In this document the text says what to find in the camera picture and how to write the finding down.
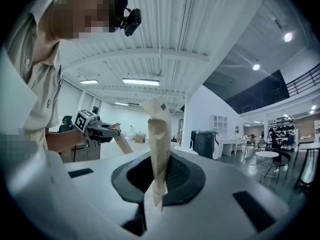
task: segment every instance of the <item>brick wall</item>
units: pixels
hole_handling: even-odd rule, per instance
[[[254,134],[254,136],[256,136],[257,138],[259,138],[259,136],[261,136],[261,132],[264,131],[264,126],[260,125],[260,126],[250,126],[250,127],[243,127],[243,135],[247,135],[250,136],[251,134]]]
[[[298,138],[311,135],[315,138],[315,121],[320,120],[320,113],[295,120],[295,127],[298,129]]]

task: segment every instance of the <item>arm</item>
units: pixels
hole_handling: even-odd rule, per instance
[[[45,129],[45,139],[48,150],[57,153],[72,148],[75,145],[87,144],[87,140],[79,130],[70,130],[62,133],[49,132]]]

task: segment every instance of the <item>fluorescent light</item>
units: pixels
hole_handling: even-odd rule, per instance
[[[114,104],[121,105],[121,106],[129,106],[128,104],[120,103],[120,102],[115,102]]]
[[[253,66],[253,70],[258,70],[258,69],[260,69],[260,65],[259,65],[259,64],[255,64],[255,65]]]
[[[286,33],[284,36],[284,41],[290,42],[292,40],[292,33]]]
[[[81,84],[97,84],[98,81],[97,80],[84,80],[84,81],[80,81]]]
[[[149,86],[159,86],[158,80],[148,80],[148,79],[131,79],[124,78],[122,79],[126,84],[138,84],[138,85],[149,85]]]

